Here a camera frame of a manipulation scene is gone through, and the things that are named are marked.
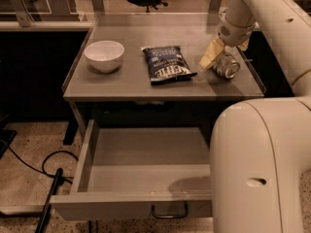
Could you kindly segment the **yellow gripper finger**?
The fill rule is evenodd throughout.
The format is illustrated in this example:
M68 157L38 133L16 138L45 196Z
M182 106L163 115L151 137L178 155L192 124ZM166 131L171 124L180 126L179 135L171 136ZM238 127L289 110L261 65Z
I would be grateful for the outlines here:
M203 69L210 69L224 50L225 42L220 38L214 39L201 57L199 66Z
M250 42L250 39L246 39L243 43L241 43L238 46L238 48L240 48L242 51L245 51L249 46L249 42Z

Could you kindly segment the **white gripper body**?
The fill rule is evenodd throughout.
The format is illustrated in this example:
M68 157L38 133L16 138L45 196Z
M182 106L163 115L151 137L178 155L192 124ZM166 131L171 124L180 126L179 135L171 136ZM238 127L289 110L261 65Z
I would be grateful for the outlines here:
M233 48L248 40L255 26L255 23L248 26L234 25L222 16L218 26L218 36L227 46Z

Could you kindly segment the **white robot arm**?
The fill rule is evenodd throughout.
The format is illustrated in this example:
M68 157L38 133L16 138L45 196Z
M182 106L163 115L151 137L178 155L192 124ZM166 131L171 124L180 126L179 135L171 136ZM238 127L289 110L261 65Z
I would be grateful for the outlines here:
M257 24L289 83L290 98L236 103L210 142L215 233L304 233L299 181L311 170L311 22L293 0L231 0L228 46Z

